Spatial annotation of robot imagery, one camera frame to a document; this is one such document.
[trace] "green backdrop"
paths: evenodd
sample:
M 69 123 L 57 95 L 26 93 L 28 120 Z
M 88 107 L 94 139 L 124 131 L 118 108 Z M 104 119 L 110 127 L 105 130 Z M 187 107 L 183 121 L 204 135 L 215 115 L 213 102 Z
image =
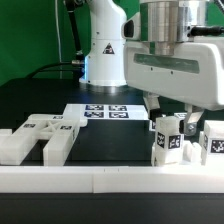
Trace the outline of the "green backdrop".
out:
M 114 0 L 130 18 L 138 11 L 138 0 Z M 62 58 L 73 59 L 75 49 L 63 0 L 58 0 Z M 88 6 L 76 12 L 82 47 L 90 49 Z M 209 7 L 209 25 L 222 25 L 224 18 L 215 5 Z M 55 23 L 55 0 L 0 0 L 0 85 L 25 77 L 34 69 L 59 61 Z

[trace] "black tabletop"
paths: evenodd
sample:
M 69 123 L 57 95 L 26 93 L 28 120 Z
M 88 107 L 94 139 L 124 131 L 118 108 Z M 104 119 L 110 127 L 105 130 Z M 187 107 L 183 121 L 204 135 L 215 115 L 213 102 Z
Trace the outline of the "black tabletop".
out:
M 15 79 L 0 87 L 0 103 L 0 129 L 15 130 L 30 114 L 62 114 L 67 103 L 143 105 L 143 99 L 137 90 L 109 95 L 80 90 L 72 80 Z M 175 101 L 162 104 L 168 115 L 183 110 Z M 89 120 L 65 166 L 150 166 L 153 141 L 146 121 Z M 44 144 L 22 165 L 42 165 Z M 0 222 L 221 224 L 223 207 L 223 194 L 0 194 Z

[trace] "black cable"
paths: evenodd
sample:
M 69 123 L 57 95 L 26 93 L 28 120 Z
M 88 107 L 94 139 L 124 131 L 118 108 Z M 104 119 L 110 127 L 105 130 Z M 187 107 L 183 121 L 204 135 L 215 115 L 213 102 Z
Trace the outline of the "black cable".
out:
M 191 36 L 219 36 L 224 33 L 224 27 L 222 26 L 195 26 L 192 28 Z
M 223 0 L 214 0 L 214 3 L 219 7 L 219 9 L 224 14 L 224 1 Z
M 73 0 L 65 0 L 64 2 L 65 2 L 66 9 L 68 11 L 69 20 L 71 23 L 72 35 L 73 35 L 73 39 L 74 39 L 74 43 L 75 43 L 75 49 L 77 52 L 76 59 L 83 60 L 84 55 L 83 55 L 82 48 L 81 48 L 81 42 L 80 42 L 76 18 L 75 18 L 75 14 L 74 14 L 76 6 L 75 6 Z
M 52 68 L 52 67 L 57 67 L 57 66 L 61 66 L 61 65 L 72 65 L 71 62 L 59 62 L 59 63 L 53 63 L 53 64 L 49 64 L 49 65 L 44 65 L 38 69 L 36 69 L 35 71 L 31 72 L 30 74 L 28 74 L 26 76 L 27 79 L 32 79 L 38 72 L 46 69 L 46 68 Z
M 39 72 L 76 72 L 82 69 L 82 67 L 78 67 L 75 69 L 50 69 L 50 70 L 41 70 Z

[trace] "white cable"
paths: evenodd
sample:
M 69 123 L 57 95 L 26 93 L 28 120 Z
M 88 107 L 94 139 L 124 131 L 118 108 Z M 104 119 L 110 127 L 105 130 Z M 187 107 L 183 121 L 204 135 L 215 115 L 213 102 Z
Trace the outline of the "white cable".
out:
M 61 35 L 59 28 L 59 16 L 58 16 L 58 0 L 55 0 L 55 21 L 56 21 L 56 29 L 57 29 L 57 38 L 58 38 L 58 54 L 59 61 L 62 62 L 62 52 L 61 52 Z

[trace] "metal bracket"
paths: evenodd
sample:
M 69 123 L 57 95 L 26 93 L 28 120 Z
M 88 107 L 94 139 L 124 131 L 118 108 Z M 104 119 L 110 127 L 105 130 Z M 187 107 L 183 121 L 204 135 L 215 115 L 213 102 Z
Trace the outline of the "metal bracket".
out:
M 185 110 L 187 111 L 187 115 L 184 119 L 184 134 L 187 136 L 192 136 L 196 134 L 197 122 L 204 113 L 204 109 L 186 104 Z
M 157 117 L 162 116 L 159 104 L 159 95 L 143 91 L 143 99 L 148 111 L 149 120 L 155 122 Z

